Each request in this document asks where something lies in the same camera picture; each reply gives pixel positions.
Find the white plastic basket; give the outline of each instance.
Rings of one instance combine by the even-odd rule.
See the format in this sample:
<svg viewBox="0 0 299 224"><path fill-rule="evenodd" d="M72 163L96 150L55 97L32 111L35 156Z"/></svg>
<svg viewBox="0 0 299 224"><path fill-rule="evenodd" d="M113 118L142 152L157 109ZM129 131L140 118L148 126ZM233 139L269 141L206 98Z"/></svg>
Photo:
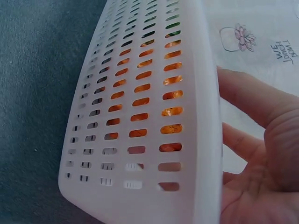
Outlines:
<svg viewBox="0 0 299 224"><path fill-rule="evenodd" d="M108 0L70 111L63 196L106 224L216 224L221 131L200 0Z"/></svg>

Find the pink flower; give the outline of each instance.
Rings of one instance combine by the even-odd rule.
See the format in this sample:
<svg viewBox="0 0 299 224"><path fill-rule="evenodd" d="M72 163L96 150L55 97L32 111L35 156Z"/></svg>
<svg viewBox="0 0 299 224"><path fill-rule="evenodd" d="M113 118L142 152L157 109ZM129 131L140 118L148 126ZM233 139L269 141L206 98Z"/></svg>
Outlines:
<svg viewBox="0 0 299 224"><path fill-rule="evenodd" d="M256 38L253 34L240 24L235 26L235 37L239 40L239 49L245 51L246 49L253 52L253 46L256 46Z"/></svg>

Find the gray fabric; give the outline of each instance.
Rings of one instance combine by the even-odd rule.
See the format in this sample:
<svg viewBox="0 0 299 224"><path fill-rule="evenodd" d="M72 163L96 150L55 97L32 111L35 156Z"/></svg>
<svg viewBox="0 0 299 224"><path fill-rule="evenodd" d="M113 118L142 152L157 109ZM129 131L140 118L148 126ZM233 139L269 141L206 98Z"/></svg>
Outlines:
<svg viewBox="0 0 299 224"><path fill-rule="evenodd" d="M0 0L0 224L99 224L59 193L71 102L105 0Z"/></svg>

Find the hand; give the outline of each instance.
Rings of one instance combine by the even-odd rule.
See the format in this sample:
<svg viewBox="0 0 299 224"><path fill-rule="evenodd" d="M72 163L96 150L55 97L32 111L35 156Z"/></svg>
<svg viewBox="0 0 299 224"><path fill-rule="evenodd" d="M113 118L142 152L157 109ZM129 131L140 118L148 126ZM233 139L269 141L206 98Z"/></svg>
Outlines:
<svg viewBox="0 0 299 224"><path fill-rule="evenodd" d="M223 142L247 166L223 173L221 224L299 223L299 98L218 69L220 96L265 128L264 140L223 124Z"/></svg>

